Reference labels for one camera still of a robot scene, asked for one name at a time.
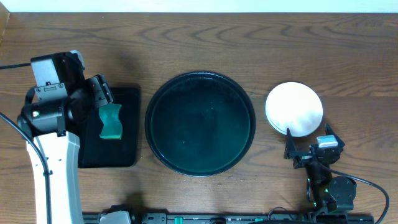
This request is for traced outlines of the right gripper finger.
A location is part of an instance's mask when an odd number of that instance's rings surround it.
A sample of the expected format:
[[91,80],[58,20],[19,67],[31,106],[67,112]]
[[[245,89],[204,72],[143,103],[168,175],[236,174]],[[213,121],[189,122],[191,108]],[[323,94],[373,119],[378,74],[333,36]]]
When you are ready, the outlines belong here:
[[284,159],[293,159],[297,155],[297,150],[289,128],[287,128],[286,136]]
[[335,137],[339,147],[345,147],[345,143],[338,137],[338,135],[332,130],[331,126],[326,123],[325,124],[325,133],[326,135],[332,135]]

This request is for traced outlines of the green sponge cloth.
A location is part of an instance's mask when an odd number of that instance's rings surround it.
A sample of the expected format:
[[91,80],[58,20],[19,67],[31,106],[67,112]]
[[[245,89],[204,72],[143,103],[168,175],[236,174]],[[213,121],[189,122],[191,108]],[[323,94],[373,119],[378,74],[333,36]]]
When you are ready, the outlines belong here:
[[122,105],[108,104],[99,108],[99,118],[103,123],[100,133],[101,139],[121,140],[123,135],[123,126],[119,119],[119,113]]

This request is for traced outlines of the white plate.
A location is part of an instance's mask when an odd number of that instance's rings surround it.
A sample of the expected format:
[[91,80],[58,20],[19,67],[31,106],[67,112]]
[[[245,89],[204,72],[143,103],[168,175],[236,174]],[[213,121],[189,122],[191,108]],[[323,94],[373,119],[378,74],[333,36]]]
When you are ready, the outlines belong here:
[[299,82],[285,82],[274,87],[266,98],[264,109],[275,130],[282,134],[289,130],[293,137],[312,134],[323,119],[320,97]]

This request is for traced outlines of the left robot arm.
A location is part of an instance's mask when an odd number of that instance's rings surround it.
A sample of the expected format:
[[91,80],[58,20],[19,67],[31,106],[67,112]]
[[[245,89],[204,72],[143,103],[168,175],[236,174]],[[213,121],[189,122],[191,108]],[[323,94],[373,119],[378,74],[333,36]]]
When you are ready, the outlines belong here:
[[17,117],[27,135],[37,223],[83,223],[78,181],[80,128],[90,113],[113,102],[104,78],[86,79],[77,50],[30,60],[36,85]]

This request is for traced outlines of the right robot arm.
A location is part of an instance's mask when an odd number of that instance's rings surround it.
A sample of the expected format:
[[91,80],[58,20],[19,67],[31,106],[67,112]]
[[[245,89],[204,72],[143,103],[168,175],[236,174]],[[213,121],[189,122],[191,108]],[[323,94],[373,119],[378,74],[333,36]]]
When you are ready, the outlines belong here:
[[304,168],[307,173],[307,199],[323,213],[345,213],[354,209],[356,182],[349,177],[332,176],[330,165],[340,159],[345,143],[328,124],[324,136],[307,151],[295,147],[293,136],[287,130],[284,159],[293,160],[295,169]]

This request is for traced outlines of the rectangular black tray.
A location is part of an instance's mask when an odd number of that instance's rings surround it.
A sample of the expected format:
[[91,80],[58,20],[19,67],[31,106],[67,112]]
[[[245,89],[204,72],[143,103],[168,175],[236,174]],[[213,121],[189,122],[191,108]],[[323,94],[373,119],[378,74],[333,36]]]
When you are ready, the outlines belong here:
[[103,123],[99,108],[93,110],[82,124],[80,131],[80,151],[78,167],[131,167],[136,163],[139,137],[139,112],[141,93],[138,88],[112,87],[112,104],[122,105],[119,119],[123,126],[121,140],[101,139]]

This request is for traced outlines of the round black tray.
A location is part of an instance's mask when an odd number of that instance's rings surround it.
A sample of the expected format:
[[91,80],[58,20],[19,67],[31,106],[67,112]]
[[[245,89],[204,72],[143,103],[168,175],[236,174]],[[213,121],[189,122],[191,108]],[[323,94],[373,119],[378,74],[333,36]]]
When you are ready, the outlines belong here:
[[145,117],[147,142],[158,160],[183,175],[226,172],[246,155],[256,132],[248,94],[216,72],[178,75],[154,94]]

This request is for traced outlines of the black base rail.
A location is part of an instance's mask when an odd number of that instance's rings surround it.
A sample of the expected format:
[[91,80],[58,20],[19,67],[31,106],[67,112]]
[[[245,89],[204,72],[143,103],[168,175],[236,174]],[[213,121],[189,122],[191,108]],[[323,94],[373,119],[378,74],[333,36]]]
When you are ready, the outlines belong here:
[[84,223],[135,224],[240,224],[240,223],[374,223],[370,215],[347,213],[293,212],[282,207],[269,213],[170,213],[166,210],[138,211],[127,205],[113,205],[102,212],[84,212]]

